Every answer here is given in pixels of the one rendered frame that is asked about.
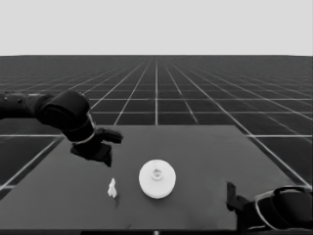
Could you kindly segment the large thick white disc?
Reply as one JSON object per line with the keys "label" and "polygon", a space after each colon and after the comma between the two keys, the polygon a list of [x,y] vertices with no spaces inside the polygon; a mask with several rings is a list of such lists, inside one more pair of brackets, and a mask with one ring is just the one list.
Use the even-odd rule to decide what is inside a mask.
{"label": "large thick white disc", "polygon": [[139,184],[142,191],[153,199],[167,197],[174,189],[176,172],[164,160],[146,162],[139,171]]}

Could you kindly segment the small white T-shaped piece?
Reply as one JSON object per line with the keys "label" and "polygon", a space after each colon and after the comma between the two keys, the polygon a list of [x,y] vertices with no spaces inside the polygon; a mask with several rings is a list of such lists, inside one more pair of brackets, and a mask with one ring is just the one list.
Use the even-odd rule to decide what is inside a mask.
{"label": "small white T-shaped piece", "polygon": [[115,179],[113,178],[109,184],[108,195],[110,197],[115,198],[117,196],[117,192],[115,189]]}

